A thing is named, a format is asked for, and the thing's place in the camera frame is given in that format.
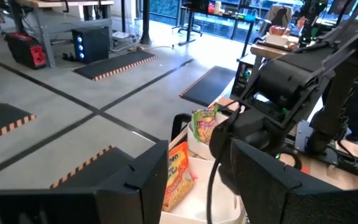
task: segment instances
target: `snack bag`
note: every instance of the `snack bag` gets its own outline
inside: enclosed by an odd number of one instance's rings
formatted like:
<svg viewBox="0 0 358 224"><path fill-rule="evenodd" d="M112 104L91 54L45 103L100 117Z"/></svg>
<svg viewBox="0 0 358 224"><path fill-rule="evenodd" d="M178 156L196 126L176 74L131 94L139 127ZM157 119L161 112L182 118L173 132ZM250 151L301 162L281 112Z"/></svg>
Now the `snack bag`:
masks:
<svg viewBox="0 0 358 224"><path fill-rule="evenodd" d="M211 139L212 132L218 125L215 118L218 107L218 105L215 105L212 110L196 110L193 112L194 137L197 141L206 143Z"/></svg>
<svg viewBox="0 0 358 224"><path fill-rule="evenodd" d="M162 204L164 212L179 203L193 186L187 149L187 142L183 142L169 152L168 182Z"/></svg>

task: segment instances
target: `gray floor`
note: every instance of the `gray floor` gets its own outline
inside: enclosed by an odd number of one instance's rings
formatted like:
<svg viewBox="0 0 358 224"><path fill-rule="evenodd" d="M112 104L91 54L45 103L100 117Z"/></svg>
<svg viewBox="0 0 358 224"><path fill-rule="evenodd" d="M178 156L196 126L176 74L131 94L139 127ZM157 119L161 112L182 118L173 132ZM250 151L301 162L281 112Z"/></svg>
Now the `gray floor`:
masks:
<svg viewBox="0 0 358 224"><path fill-rule="evenodd" d="M51 18L64 19L56 15ZM11 28L12 21L7 19L3 29ZM151 25L150 33L154 41L153 46L157 48L147 51L157 55L158 59L99 82L90 81L72 72L80 65L69 64L59 59L61 53L70 51L72 46L54 46L58 67L31 70L15 63L0 35L0 62L95 108L102 108L193 58L194 61L191 63L107 110L108 114L156 138L169 139L173 117L178 113L190 113L191 110L200 108L179 98L178 94L215 65L235 70L236 58L241 54L243 45L204 35L190 45L171 49L158 46L176 44L184 38L183 35L177 35L169 26L155 22ZM0 103L9 103L37 116L30 123L0 137L0 163L91 113L82 106L2 67ZM0 189L47 188L108 145L117 146L136 157L152 144L131 130L101 116L95 116L0 170Z"/></svg>

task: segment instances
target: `hazard stripe tape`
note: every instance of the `hazard stripe tape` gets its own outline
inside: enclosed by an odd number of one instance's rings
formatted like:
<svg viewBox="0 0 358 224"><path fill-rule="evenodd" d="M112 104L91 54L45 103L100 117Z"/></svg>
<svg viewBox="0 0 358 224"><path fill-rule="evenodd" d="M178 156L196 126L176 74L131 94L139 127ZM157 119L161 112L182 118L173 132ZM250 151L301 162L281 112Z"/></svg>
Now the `hazard stripe tape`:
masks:
<svg viewBox="0 0 358 224"><path fill-rule="evenodd" d="M57 188L59 185L61 185L62 183L66 182L68 179L72 178L74 175L79 173L81 170L85 169L88 165L90 165L96 159L99 159L101 156L103 156L103 154L105 154L106 152L108 152L109 150L112 150L112 149L113 149L112 146L108 146L107 148L105 148L102 151L98 152L96 155L94 155L93 157L89 158L87 161L83 162L81 165L79 165L78 167L76 167L75 169L73 169L72 171L67 173L67 175L65 175L64 177L60 178L58 181L56 181L51 186L49 186L49 189Z"/></svg>
<svg viewBox="0 0 358 224"><path fill-rule="evenodd" d="M191 90L195 85L197 85L197 83L199 83L203 78L205 78L212 71L213 68L209 69L204 75L202 75L195 82L193 82L193 84L191 84L189 87L187 87L185 90L183 90L179 94L179 97L182 98L189 90Z"/></svg>
<svg viewBox="0 0 358 224"><path fill-rule="evenodd" d="M115 69L115 70L113 70L113 71L110 71L110 72L106 72L106 73L104 73L104 74L98 75L97 77L94 77L94 78L93 78L93 81L102 80L102 79L104 79L104 78L110 77L110 76L115 75L115 74L117 74L117 73L123 72L123 71L125 71L125 70L130 69L130 68L133 68L133 67L135 67L135 66L142 65L143 63L149 62L149 61L154 60L154 59L156 59L156 58L157 58L157 56L154 55L154 56L152 56L152 57L149 57L149 58L147 58L147 59L141 60L141 61L139 61L139 62L135 62L135 63L132 63L132 64L130 64L130 65L126 65L126 66L124 66L124 67L122 67L122 68L117 68L117 69Z"/></svg>
<svg viewBox="0 0 358 224"><path fill-rule="evenodd" d="M10 124L8 124L7 126L4 126L0 129L0 137L3 136L4 134L8 133L9 131L12 131L13 129L16 129L32 120L34 120L36 118L36 115L28 115L25 116L24 118L18 119L17 121L14 121Z"/></svg>

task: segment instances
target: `black computer tower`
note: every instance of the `black computer tower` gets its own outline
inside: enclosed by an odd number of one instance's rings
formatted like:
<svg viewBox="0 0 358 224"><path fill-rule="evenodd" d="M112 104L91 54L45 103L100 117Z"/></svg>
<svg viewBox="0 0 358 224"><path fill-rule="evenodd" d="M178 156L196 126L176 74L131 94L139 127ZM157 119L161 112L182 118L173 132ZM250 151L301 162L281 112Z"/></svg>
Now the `black computer tower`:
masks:
<svg viewBox="0 0 358 224"><path fill-rule="evenodd" d="M109 58L108 27L74 29L72 34L77 61L89 64Z"/></svg>

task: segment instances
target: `orange snack bag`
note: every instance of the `orange snack bag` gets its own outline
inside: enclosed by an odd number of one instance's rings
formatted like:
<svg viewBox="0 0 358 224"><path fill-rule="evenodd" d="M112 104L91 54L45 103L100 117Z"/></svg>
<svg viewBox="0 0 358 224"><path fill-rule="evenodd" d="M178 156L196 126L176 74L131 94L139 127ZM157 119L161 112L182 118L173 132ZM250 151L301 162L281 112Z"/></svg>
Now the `orange snack bag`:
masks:
<svg viewBox="0 0 358 224"><path fill-rule="evenodd" d="M178 204L194 184L189 168L188 145L183 142L169 152L168 182L162 210L167 212Z"/></svg>

